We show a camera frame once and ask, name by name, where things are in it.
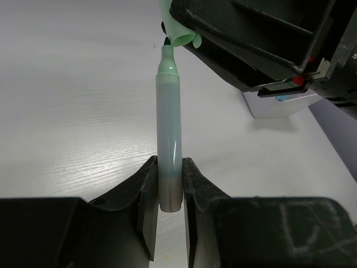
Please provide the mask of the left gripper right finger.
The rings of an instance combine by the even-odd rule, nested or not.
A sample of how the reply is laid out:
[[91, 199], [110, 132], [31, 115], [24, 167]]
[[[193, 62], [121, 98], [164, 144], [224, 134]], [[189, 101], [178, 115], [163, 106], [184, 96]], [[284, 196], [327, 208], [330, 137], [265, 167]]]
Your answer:
[[182, 163], [189, 267], [355, 267], [356, 228], [324, 197], [233, 198]]

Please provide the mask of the green highlighter marker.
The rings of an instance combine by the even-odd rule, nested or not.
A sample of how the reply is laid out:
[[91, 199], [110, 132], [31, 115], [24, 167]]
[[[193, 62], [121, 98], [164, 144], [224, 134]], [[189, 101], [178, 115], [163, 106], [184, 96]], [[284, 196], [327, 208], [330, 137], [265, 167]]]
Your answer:
[[179, 211], [183, 199], [180, 77], [174, 48], [198, 48], [202, 43], [199, 34], [172, 18], [171, 3], [158, 2], [167, 35], [156, 75], [158, 201], [163, 212]]

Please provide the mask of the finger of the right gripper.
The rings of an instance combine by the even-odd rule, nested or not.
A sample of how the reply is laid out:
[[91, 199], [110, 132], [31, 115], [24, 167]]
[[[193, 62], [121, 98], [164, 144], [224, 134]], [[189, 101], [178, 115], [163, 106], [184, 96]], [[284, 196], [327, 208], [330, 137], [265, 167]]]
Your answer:
[[200, 59], [225, 82], [242, 91], [248, 91], [250, 88], [268, 83], [267, 75], [216, 44], [211, 27], [198, 25], [197, 29], [200, 34], [203, 34], [200, 47], [196, 49], [192, 44], [187, 44], [184, 48]]

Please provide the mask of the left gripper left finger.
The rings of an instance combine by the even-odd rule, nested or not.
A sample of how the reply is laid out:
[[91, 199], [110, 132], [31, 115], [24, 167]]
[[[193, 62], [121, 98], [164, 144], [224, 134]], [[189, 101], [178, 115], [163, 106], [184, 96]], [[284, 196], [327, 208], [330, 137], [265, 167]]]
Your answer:
[[1, 199], [2, 267], [149, 267], [158, 217], [157, 157], [90, 202]]

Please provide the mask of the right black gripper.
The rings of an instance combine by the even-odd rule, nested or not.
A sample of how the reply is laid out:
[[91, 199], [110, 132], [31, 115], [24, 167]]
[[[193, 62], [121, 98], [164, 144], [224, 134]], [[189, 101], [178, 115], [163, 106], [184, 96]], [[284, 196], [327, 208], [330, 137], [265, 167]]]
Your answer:
[[170, 14], [265, 73], [259, 97], [313, 90], [356, 117], [355, 1], [172, 1]]

